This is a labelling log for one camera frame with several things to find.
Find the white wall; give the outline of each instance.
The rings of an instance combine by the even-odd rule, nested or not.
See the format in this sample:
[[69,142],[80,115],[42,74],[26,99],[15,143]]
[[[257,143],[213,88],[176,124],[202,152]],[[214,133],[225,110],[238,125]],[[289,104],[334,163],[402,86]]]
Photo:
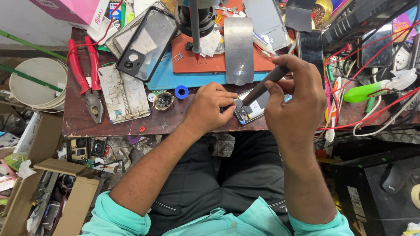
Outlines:
[[[28,42],[67,46],[71,27],[64,25],[28,0],[1,0],[0,29]],[[0,45],[20,44],[0,36]]]

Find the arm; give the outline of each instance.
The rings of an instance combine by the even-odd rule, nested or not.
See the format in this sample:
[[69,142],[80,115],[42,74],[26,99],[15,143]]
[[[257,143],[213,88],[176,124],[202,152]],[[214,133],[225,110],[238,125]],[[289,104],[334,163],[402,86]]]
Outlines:
[[[146,215],[187,149],[205,133],[225,125],[233,116],[236,96],[214,82],[199,88],[184,121],[124,175],[110,192],[111,199],[140,216]],[[228,105],[229,109],[221,114],[220,107]]]
[[[273,59],[286,65],[293,80],[267,81],[270,99],[264,110],[284,161],[284,192],[289,214],[306,224],[326,224],[336,208],[313,152],[313,135],[326,108],[326,96],[319,72],[294,55]],[[293,98],[284,102],[284,92]]]

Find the black mouse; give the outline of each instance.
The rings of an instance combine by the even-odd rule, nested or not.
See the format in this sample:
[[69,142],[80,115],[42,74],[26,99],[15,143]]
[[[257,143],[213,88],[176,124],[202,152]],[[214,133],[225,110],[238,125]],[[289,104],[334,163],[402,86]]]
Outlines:
[[382,187],[390,194],[396,194],[402,189],[407,180],[407,173],[401,168],[398,163],[392,164],[391,171],[386,177]]

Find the blue spool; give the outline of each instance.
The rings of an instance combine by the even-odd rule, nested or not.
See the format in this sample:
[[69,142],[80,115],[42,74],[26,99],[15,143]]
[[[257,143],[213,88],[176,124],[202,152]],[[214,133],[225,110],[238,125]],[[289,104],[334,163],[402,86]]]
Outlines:
[[[183,95],[179,94],[180,90],[184,90],[185,93]],[[180,100],[184,100],[184,99],[186,99],[187,96],[188,96],[188,88],[187,87],[185,87],[184,85],[178,85],[175,88],[175,97],[176,98],[178,98]]]

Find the shirt sleeve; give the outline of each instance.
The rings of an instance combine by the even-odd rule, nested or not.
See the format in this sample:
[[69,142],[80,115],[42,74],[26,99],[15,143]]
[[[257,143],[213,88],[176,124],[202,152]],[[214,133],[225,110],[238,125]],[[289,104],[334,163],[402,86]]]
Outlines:
[[82,227],[82,235],[89,236],[137,236],[146,235],[150,228],[150,218],[144,217],[116,204],[109,191],[96,199],[92,218]]
[[340,214],[338,210],[334,219],[323,225],[306,224],[296,220],[290,214],[289,219],[295,230],[295,236],[354,236],[346,217]]

